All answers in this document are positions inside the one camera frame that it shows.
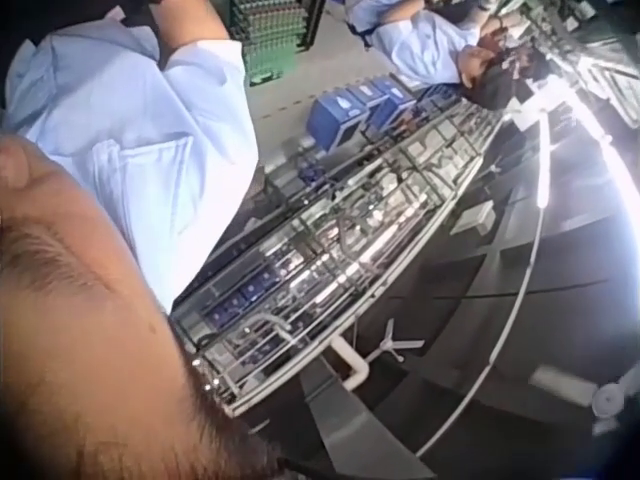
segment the light blue shirt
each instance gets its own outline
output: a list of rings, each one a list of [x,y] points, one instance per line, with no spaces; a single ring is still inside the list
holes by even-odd
[[[241,45],[201,41],[164,70],[147,27],[113,20],[25,43],[6,130],[93,193],[169,312],[235,215],[258,160]]]
[[[402,0],[348,0],[347,18],[357,31],[380,25],[382,17]],[[477,45],[480,27],[453,25],[428,10],[408,20],[380,25],[371,44],[399,73],[423,85],[460,83],[456,57],[467,45]]]

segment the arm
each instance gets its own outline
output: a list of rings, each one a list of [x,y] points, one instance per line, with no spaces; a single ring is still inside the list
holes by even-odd
[[[498,7],[498,3],[499,0],[479,0],[478,5],[473,7],[463,23],[482,28],[491,18],[491,14]]]
[[[163,0],[151,5],[160,36],[172,50],[199,40],[228,40],[218,13],[207,0]]]
[[[510,12],[500,17],[491,17],[480,29],[480,36],[488,35],[499,28],[512,28],[522,22],[522,17],[518,12]]]
[[[413,17],[420,10],[424,10],[424,0],[406,0],[393,7],[382,17],[382,24],[400,22]]]

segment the person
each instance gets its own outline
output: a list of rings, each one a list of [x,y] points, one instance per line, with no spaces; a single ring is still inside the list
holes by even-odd
[[[195,277],[258,160],[241,44],[205,0],[152,5],[149,27],[103,19],[18,49],[3,130],[38,145],[89,191],[161,307]]]
[[[0,137],[3,478],[269,479],[167,321],[256,165],[240,45],[206,0],[18,52]]]
[[[345,6],[351,30],[409,79],[460,85],[466,98],[490,110],[504,109],[511,100],[513,68],[503,65],[500,52],[478,42],[518,24],[517,13],[493,17],[496,2],[480,0],[454,25],[424,0],[348,0]]]

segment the green rack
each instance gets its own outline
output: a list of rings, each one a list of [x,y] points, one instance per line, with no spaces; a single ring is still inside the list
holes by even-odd
[[[295,0],[232,0],[232,38],[243,43],[249,85],[259,85],[295,68],[306,34],[307,12]]]

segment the fluorescent light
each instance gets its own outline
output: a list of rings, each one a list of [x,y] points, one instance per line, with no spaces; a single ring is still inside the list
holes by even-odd
[[[571,106],[574,116],[600,144],[602,159],[627,211],[627,218],[635,237],[636,255],[640,259],[640,215],[638,214],[640,212],[640,192],[638,192],[629,169],[618,151],[611,146],[611,137],[607,135],[589,107],[582,103],[576,92],[569,87],[565,80],[555,75],[550,77],[550,81],[555,88],[561,90],[562,96],[567,104]],[[640,271],[640,264],[636,268],[636,271]]]

